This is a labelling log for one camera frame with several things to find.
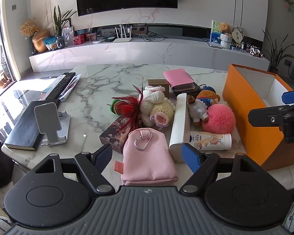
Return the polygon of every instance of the orange box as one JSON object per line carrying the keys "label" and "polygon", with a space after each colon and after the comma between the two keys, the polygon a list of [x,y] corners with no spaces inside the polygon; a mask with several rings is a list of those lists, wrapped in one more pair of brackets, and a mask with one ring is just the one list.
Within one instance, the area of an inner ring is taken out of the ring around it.
{"label": "orange box", "polygon": [[278,127],[253,127],[248,113],[252,109],[285,105],[281,97],[288,91],[292,88],[274,73],[230,65],[223,98],[235,114],[247,155],[265,170],[293,165],[294,143],[285,143]]}

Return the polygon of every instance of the marble tabletop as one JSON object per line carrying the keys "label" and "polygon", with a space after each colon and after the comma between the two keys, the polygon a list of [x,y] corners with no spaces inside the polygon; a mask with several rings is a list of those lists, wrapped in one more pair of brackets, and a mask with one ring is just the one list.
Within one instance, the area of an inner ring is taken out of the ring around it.
{"label": "marble tabletop", "polygon": [[[7,148],[2,151],[21,165],[32,169],[48,154],[58,153],[61,158],[73,158],[81,152],[93,153],[102,144],[99,135],[118,117],[110,112],[107,103],[112,97],[135,94],[134,87],[144,85],[147,79],[164,78],[163,72],[184,68],[194,81],[199,84],[212,86],[217,94],[222,95],[227,72],[195,67],[146,65],[146,64],[101,64],[78,66],[73,69],[76,74],[82,73],[79,82],[59,106],[60,111],[71,115],[68,142],[58,146],[39,146],[37,151],[26,151]],[[233,158],[235,153],[245,152],[237,129],[232,132],[231,150],[219,151],[221,157]],[[103,176],[117,189],[121,185],[120,174],[113,170],[114,161],[122,162],[123,156],[113,152],[111,162],[103,171]],[[179,180],[175,183],[180,187],[192,175],[185,163],[175,163]],[[294,187],[294,165],[269,172],[287,189]]]}

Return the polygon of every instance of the paper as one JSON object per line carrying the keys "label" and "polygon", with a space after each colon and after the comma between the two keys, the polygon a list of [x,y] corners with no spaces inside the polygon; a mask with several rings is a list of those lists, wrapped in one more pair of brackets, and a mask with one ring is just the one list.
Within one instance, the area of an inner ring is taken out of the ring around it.
{"label": "paper", "polygon": [[68,86],[65,88],[65,90],[59,96],[59,100],[61,102],[65,101],[67,99],[70,92],[75,87],[76,83],[78,82],[78,80],[80,79],[81,76],[82,76],[82,74],[78,74],[72,78],[71,82],[68,84]]}
{"label": "paper", "polygon": [[50,86],[48,86],[44,91],[42,91],[42,95],[40,96],[40,100],[45,100],[46,97],[51,93],[51,91],[55,88],[55,86],[60,83],[60,81],[65,77],[65,75],[58,76]]}
{"label": "paper", "polygon": [[189,142],[191,130],[186,96],[187,94],[184,93],[176,98],[175,115],[169,143],[169,152],[176,162],[184,162],[182,158],[182,145]]}

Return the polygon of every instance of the red feather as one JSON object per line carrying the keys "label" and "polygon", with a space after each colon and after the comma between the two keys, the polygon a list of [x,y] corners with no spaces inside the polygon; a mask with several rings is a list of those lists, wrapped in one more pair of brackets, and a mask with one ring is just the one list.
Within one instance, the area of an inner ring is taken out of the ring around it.
{"label": "red feather", "polygon": [[123,97],[112,98],[112,99],[118,99],[118,100],[124,101],[118,104],[118,110],[123,115],[123,117],[128,118],[128,121],[122,127],[120,127],[117,130],[117,132],[122,131],[128,125],[131,125],[130,131],[134,131],[140,126],[139,116],[140,116],[140,104],[143,100],[143,83],[142,83],[141,90],[134,85],[133,87],[140,94],[140,99],[138,99],[136,96],[123,96]]}

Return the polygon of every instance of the pink wallet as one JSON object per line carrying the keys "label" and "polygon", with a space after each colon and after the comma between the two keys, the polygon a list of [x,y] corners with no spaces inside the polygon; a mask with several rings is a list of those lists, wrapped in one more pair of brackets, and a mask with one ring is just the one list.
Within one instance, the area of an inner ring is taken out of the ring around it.
{"label": "pink wallet", "polygon": [[173,91],[195,89],[194,80],[184,69],[169,70],[163,74]]}
{"label": "pink wallet", "polygon": [[129,133],[123,163],[114,164],[123,185],[170,185],[178,180],[165,135],[152,128]]}

